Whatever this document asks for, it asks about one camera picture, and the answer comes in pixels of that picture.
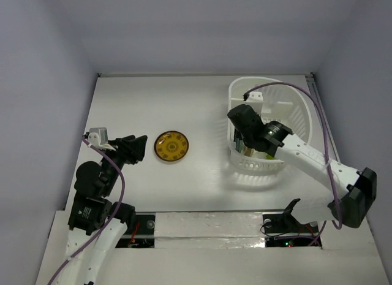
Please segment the teal blue plate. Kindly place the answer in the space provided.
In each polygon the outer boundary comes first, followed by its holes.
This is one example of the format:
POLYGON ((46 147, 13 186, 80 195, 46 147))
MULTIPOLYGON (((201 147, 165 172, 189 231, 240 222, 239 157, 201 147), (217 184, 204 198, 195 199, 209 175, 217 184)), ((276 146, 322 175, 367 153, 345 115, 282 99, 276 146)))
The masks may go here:
POLYGON ((241 153, 243 150, 243 147, 244 147, 243 146, 243 137, 237 129, 234 130, 233 141, 235 143, 235 150, 237 152, 241 153))

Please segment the amber yellow patterned plate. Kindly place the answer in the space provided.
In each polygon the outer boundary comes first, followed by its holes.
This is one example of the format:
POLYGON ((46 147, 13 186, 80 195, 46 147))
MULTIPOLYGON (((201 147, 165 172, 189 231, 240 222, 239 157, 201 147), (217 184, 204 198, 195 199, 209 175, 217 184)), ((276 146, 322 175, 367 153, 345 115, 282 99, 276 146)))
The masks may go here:
POLYGON ((177 162, 185 157, 188 151, 189 141, 179 131, 163 132, 154 142, 154 152, 164 162, 177 162))

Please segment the beige patterned plate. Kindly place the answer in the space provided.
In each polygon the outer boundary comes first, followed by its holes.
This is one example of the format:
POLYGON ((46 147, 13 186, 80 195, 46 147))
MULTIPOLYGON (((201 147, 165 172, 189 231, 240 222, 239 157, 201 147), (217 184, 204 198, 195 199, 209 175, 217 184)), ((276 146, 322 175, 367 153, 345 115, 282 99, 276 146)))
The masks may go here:
POLYGON ((253 148, 245 147, 243 155, 247 157, 254 157, 256 156, 258 151, 254 150, 253 148))

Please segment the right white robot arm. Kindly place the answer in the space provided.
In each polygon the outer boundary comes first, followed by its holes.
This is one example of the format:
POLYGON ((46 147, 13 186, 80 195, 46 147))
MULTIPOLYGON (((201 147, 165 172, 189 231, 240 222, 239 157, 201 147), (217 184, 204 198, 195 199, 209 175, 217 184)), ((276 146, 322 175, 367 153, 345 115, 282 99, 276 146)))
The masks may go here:
POLYGON ((263 123, 250 105, 240 104, 227 116, 248 148, 294 166, 331 192, 303 207, 298 205, 299 199, 292 200, 291 211, 282 215, 287 230, 334 219, 350 228, 361 225, 377 197, 377 174, 372 169, 357 170, 327 158, 282 123, 263 123))

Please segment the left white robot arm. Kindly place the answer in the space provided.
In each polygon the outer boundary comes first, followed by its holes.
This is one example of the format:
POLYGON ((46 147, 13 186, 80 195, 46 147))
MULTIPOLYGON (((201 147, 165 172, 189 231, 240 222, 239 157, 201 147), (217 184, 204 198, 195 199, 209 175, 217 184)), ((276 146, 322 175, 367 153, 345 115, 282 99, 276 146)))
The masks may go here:
POLYGON ((82 141, 102 159, 86 161, 76 171, 75 196, 68 220, 65 258, 53 284, 96 284, 99 270, 119 239, 135 227, 135 207, 108 196, 117 181, 124 182, 122 168, 141 162, 147 136, 130 135, 109 140, 90 129, 82 141))

